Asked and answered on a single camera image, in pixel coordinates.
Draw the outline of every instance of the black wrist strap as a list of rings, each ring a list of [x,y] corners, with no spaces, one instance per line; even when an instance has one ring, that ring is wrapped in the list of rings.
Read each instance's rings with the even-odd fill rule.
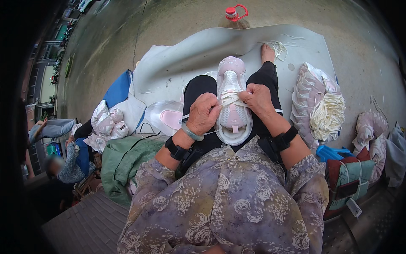
[[[285,150],[286,148],[289,148],[290,141],[292,141],[296,137],[297,133],[298,130],[294,126],[291,126],[286,133],[281,133],[276,137],[269,138],[272,150],[274,152],[280,152]]]
[[[190,154],[189,149],[183,149],[182,147],[175,145],[172,141],[172,137],[166,141],[165,147],[171,152],[171,157],[177,161],[186,159]]]

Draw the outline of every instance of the green tarp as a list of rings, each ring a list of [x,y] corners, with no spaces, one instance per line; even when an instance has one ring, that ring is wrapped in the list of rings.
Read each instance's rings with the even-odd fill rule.
[[[163,144],[132,136],[109,140],[103,151],[100,176],[104,191],[112,201],[131,204],[132,197],[125,189],[128,179],[133,178],[140,164],[153,158]]]

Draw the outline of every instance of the pink sneaker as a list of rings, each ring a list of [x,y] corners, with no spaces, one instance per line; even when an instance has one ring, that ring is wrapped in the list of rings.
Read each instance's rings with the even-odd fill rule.
[[[244,62],[233,56],[224,58],[217,73],[217,99],[224,107],[214,128],[219,139],[231,146],[240,145],[251,134],[251,112],[238,97],[238,92],[245,90]]]

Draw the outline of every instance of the jade bangle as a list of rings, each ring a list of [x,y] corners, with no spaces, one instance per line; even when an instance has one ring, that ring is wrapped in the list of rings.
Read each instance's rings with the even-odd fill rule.
[[[186,122],[182,123],[182,130],[192,139],[196,140],[196,141],[202,141],[204,139],[204,136],[198,136],[196,134],[194,134],[191,130],[189,130],[189,128],[186,126]]]

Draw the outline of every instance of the tag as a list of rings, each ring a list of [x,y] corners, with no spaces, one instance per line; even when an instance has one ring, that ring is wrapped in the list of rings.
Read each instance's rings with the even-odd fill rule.
[[[349,208],[349,210],[352,212],[352,215],[354,215],[354,217],[356,217],[358,219],[358,217],[362,213],[362,210],[361,210],[361,208],[359,208],[359,206],[357,205],[355,200],[353,200],[352,198],[349,198],[346,202],[346,205]]]

